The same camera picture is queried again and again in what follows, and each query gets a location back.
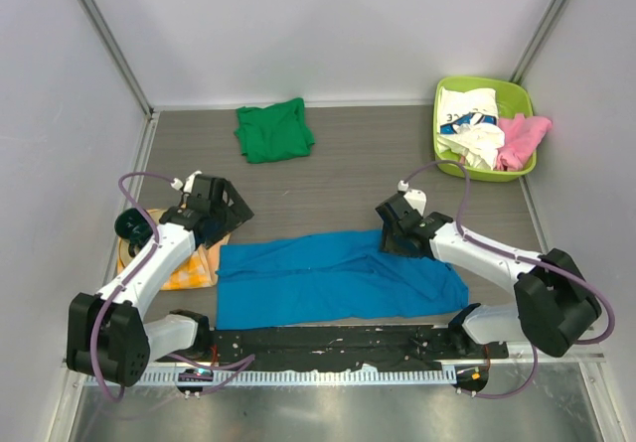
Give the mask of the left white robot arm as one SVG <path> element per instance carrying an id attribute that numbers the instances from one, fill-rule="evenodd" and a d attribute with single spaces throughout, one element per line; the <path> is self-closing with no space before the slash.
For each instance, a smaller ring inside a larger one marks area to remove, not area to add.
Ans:
<path id="1" fill-rule="evenodd" d="M 117 218 L 115 232 L 129 242 L 132 260 L 96 293 L 79 293 L 70 304 L 66 365 L 100 386 L 130 387 L 157 360 L 184 355 L 198 362 L 210 353 L 208 317 L 175 310 L 151 323 L 144 318 L 179 266 L 221 242 L 253 212 L 226 178 L 196 171 L 185 181 L 168 182 L 181 201 L 158 219 L 126 198 L 130 207 Z"/>

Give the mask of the blue t shirt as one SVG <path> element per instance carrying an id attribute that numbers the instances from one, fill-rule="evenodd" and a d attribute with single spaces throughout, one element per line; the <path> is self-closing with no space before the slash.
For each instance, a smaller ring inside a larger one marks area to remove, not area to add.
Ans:
<path id="1" fill-rule="evenodd" d="M 217 328 L 436 316 L 468 305 L 451 266 L 382 252 L 380 241 L 365 230 L 223 247 Z"/>

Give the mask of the lime green plastic basin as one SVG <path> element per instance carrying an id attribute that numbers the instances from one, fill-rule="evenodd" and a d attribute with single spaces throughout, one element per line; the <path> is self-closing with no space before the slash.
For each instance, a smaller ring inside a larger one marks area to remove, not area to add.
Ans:
<path id="1" fill-rule="evenodd" d="M 463 175 L 462 171 L 455 165 L 449 165 L 447 163 L 451 160 L 462 164 L 467 169 L 470 177 L 475 181 L 509 182 L 530 173 L 534 169 L 537 161 L 537 150 L 534 152 L 525 168 L 518 172 L 498 171 L 496 168 L 494 171 L 487 171 L 466 167 L 458 155 L 448 151 L 440 152 L 437 148 L 435 138 L 437 124 L 436 111 L 438 107 L 439 93 L 442 87 L 455 91 L 468 91 L 482 87 L 493 88 L 496 90 L 499 120 L 501 118 L 513 118 L 518 113 L 523 113 L 526 117 L 534 116 L 530 97 L 527 92 L 517 84 L 503 80 L 475 76 L 449 76 L 442 79 L 436 90 L 432 128 L 434 152 L 436 158 L 442 162 L 439 165 L 440 170 L 447 174 L 461 177 Z"/>

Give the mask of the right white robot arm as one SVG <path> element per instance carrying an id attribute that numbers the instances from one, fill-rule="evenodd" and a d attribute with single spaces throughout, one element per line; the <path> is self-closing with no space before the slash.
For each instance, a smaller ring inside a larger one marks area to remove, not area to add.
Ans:
<path id="1" fill-rule="evenodd" d="M 397 192 L 376 207 L 382 251 L 461 267 L 514 297 L 505 305 L 472 304 L 456 315 L 448 343 L 457 356 L 472 357 L 490 343 L 527 341 L 558 358 L 600 318 L 600 303 L 566 252 L 520 250 L 424 208 L 421 191 Z"/>

